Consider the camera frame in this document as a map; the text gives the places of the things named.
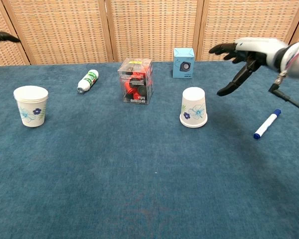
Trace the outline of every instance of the transparent box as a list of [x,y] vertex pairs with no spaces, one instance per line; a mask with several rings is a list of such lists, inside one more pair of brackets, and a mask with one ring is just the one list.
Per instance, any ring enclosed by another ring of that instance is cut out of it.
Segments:
[[153,94],[152,60],[127,58],[118,69],[123,101],[148,105]]

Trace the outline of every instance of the black cable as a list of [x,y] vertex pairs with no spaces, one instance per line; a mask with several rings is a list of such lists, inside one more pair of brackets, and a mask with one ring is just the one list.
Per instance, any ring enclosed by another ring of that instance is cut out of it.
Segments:
[[283,100],[285,100],[287,102],[290,102],[291,104],[293,104],[294,106],[299,108],[299,103],[298,102],[292,100],[290,98],[290,96],[286,95],[284,92],[282,92],[278,89],[279,89],[279,85],[273,83],[268,91],[273,93],[275,96],[278,96],[279,98],[282,98]]

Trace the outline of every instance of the black hand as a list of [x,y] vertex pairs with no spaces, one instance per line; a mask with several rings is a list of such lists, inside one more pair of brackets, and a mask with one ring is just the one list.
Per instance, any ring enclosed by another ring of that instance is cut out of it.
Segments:
[[20,42],[20,40],[9,33],[0,31],[0,41]]

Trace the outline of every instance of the small blue box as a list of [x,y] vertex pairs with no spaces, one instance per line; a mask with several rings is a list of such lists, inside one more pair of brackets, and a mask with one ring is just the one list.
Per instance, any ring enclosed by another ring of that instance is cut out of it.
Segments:
[[193,48],[174,48],[173,78],[192,78],[194,61]]

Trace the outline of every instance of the white bottle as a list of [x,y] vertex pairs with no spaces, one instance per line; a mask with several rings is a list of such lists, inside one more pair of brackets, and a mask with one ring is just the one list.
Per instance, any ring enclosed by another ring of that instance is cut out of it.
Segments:
[[89,72],[79,81],[78,92],[84,93],[98,80],[99,72],[97,70],[89,70]]

